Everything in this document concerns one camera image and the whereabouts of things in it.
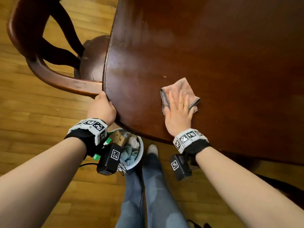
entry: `wooden floor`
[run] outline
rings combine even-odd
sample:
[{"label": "wooden floor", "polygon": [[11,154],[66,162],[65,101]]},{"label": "wooden floor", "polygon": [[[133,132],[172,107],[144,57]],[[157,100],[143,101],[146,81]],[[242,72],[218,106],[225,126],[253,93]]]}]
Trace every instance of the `wooden floor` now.
[{"label": "wooden floor", "polygon": [[[92,101],[50,87],[33,75],[6,33],[6,20],[14,2],[0,0],[0,175],[61,141],[72,125],[85,118]],[[82,43],[110,34],[117,2],[62,0]],[[53,45],[71,51],[53,19],[49,20],[44,36]],[[50,67],[72,76],[70,67]],[[213,228],[244,227],[201,170],[177,182],[168,161],[176,153],[175,148],[144,140],[145,148],[151,143],[159,147],[167,183],[186,218],[201,226],[208,222]],[[256,172],[304,189],[304,167],[265,161]],[[44,227],[115,227],[124,192],[125,180],[119,173],[103,176],[94,166],[82,167]]]}]

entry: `jeans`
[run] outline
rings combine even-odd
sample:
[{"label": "jeans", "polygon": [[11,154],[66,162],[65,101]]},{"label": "jeans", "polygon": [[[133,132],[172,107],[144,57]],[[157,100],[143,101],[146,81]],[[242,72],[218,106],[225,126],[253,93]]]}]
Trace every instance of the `jeans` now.
[{"label": "jeans", "polygon": [[[170,193],[162,166],[153,153],[147,155],[143,164],[143,181],[146,188],[148,228],[189,228]],[[126,174],[126,194],[116,228],[144,228],[145,212],[143,187],[139,177],[131,169]]]}]

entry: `foot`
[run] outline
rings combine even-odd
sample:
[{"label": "foot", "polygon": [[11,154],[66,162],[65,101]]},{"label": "foot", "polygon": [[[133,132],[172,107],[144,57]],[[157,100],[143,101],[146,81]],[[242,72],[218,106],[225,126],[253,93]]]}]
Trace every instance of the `foot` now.
[{"label": "foot", "polygon": [[158,149],[156,145],[150,145],[147,154],[154,153],[158,157]]}]

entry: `dark wood tabletop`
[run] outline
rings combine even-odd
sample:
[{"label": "dark wood tabletop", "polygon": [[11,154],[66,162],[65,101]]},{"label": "dark wood tabletop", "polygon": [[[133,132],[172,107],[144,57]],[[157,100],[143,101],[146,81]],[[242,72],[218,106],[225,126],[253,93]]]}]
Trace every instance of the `dark wood tabletop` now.
[{"label": "dark wood tabletop", "polygon": [[171,142],[160,88],[186,77],[192,128],[223,152],[304,165],[304,0],[119,0],[103,89],[117,123]]}]

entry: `wooden chair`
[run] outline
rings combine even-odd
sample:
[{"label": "wooden chair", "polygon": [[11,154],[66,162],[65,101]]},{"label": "wooden chair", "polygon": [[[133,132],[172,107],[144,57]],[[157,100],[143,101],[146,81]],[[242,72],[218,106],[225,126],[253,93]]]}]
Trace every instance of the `wooden chair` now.
[{"label": "wooden chair", "polygon": [[[94,97],[102,90],[102,74],[109,37],[102,35],[85,42],[79,41],[71,18],[60,0],[18,0],[8,20],[8,34],[17,50],[26,58],[33,73],[45,83],[68,92]],[[49,16],[61,27],[65,38],[78,54],[51,45],[43,38]],[[44,60],[75,69],[74,78],[51,70]]]}]

